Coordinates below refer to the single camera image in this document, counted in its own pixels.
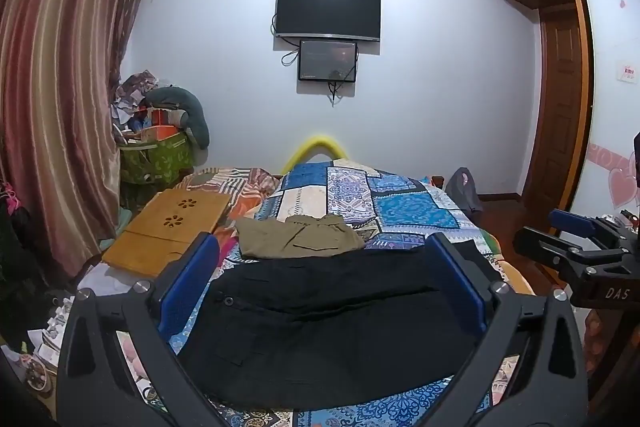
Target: red striped curtain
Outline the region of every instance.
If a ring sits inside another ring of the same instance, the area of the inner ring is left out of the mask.
[[[137,1],[4,0],[2,173],[69,275],[118,222],[110,92]]]

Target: green storage bag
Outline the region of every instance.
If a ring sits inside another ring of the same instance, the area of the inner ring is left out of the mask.
[[[178,179],[181,169],[193,167],[191,148],[185,133],[164,140],[120,145],[120,179],[136,185]]]

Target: yellow foam tube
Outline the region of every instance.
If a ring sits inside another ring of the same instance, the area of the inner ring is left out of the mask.
[[[289,172],[295,165],[302,161],[311,149],[316,147],[323,147],[327,149],[334,160],[338,160],[340,158],[347,158],[344,149],[338,145],[338,143],[328,136],[312,136],[308,140],[306,140],[296,151],[296,153],[289,159],[287,164],[284,166],[282,170],[282,174],[286,174]]]

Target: blanket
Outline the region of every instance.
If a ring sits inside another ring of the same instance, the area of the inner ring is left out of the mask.
[[[209,168],[189,174],[175,188],[229,194],[231,199],[214,231],[223,246],[236,230],[236,219],[260,205],[277,186],[278,179],[263,169]]]
[[[472,239],[507,280],[497,264],[502,259],[500,254],[492,252],[482,231],[428,178],[414,180],[348,160],[300,164],[282,178],[277,190],[257,208],[254,218],[284,221],[301,214],[342,216],[366,242],[365,248],[413,248],[423,245],[425,238],[435,232],[444,233],[452,243]],[[258,262],[242,258],[235,239],[225,247],[225,258],[212,279],[239,263]],[[171,338],[170,345],[176,353],[187,341],[208,288],[209,285],[184,330]],[[508,363],[513,365],[508,359],[503,365]],[[412,427],[449,382],[450,377],[366,404],[321,411],[237,411],[220,403],[212,405],[231,427]],[[492,400],[488,393],[478,410],[490,407]]]

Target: metal screw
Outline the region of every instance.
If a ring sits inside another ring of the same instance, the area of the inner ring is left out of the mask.
[[[78,291],[78,295],[76,295],[76,297],[78,298],[79,301],[84,301],[85,299],[88,299],[91,296],[91,293],[93,293],[91,291],[91,288],[82,288],[81,290]]]
[[[151,288],[149,281],[138,281],[133,285],[133,291],[136,293],[146,293]]]
[[[494,282],[491,288],[494,290],[494,292],[499,293],[501,295],[509,291],[509,285],[504,281]]]
[[[564,290],[556,288],[554,290],[554,299],[556,299],[557,301],[566,301],[566,293],[564,293]]]

